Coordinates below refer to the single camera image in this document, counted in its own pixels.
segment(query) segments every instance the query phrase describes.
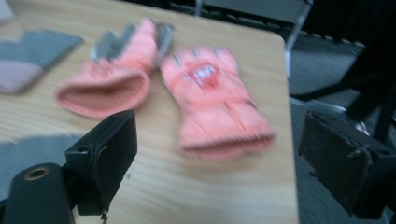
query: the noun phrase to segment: gray floor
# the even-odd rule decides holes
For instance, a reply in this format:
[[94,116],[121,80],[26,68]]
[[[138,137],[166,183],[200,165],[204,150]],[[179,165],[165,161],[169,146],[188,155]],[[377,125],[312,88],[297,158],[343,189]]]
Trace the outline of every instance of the gray floor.
[[[300,35],[291,54],[290,92],[311,91],[338,82],[361,50],[362,47],[356,45],[334,44],[327,39]],[[342,91],[323,97],[320,101],[347,106],[357,95],[355,91]],[[306,109],[290,106],[301,223],[389,223],[387,215],[380,220],[349,217],[329,191],[308,174],[310,168],[296,153]],[[373,119],[366,122],[372,129],[370,124],[374,122]]]

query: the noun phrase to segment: table surface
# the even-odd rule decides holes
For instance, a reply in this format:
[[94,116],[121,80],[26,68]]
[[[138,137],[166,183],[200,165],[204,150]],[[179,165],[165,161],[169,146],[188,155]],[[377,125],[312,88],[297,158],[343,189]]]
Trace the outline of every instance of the table surface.
[[[173,23],[172,50],[199,44],[228,46],[261,114],[273,125],[275,143],[256,156],[227,162],[191,161],[176,153],[181,114],[152,77],[147,101],[136,109],[138,153],[114,198],[111,223],[298,223],[284,41],[278,35],[124,2],[99,0],[9,1],[15,21],[0,24],[0,39],[48,28],[80,35],[84,44],[51,67],[28,91],[0,95],[0,140],[86,133],[99,120],[85,119],[56,104],[54,93],[89,59],[105,30],[119,34],[142,18]],[[77,223],[99,223],[80,217]]]

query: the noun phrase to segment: glove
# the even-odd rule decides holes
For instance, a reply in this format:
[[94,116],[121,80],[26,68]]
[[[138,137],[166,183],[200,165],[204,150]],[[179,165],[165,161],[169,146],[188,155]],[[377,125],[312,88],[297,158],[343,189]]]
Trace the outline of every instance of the glove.
[[178,143],[183,156],[227,161],[259,153],[274,141],[229,49],[180,49],[163,60],[161,70],[183,114]]
[[0,42],[0,92],[23,91],[57,63],[81,37],[51,30],[26,31],[18,42]]
[[[159,49],[169,48],[169,29],[142,20],[136,29],[127,26],[120,39],[104,34],[92,59],[57,91],[58,104],[94,119],[137,108],[149,94],[149,75],[156,68]],[[163,30],[168,31],[166,36],[160,35]]]

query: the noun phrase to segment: black chair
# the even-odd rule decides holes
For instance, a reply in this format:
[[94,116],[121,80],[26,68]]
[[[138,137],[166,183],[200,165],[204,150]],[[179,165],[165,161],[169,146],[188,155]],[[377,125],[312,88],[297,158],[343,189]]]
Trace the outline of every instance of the black chair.
[[[317,31],[320,35],[332,35],[334,41],[359,40],[366,48],[339,83],[309,93],[291,94],[290,97],[309,101],[349,88],[357,90],[360,95],[346,109],[347,117],[356,121],[364,120],[377,106],[382,105],[373,138],[386,143],[396,106],[396,2],[389,0],[342,2],[344,4],[333,0],[315,1],[303,30],[308,33]],[[326,12],[335,10],[336,6],[339,6],[337,10],[343,13],[337,14],[333,11],[332,14],[341,19],[332,16],[333,21],[326,20],[326,16],[330,15]],[[359,21],[359,18],[364,16],[371,17]],[[353,23],[357,26],[355,31],[348,30],[352,28]]]

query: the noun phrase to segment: logo patch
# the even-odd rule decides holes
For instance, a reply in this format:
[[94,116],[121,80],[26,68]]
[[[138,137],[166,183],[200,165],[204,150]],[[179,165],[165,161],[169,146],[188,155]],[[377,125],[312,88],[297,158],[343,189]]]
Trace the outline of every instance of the logo patch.
[[192,80],[201,87],[201,89],[218,88],[219,69],[212,64],[199,64],[194,66],[187,74],[187,79]]

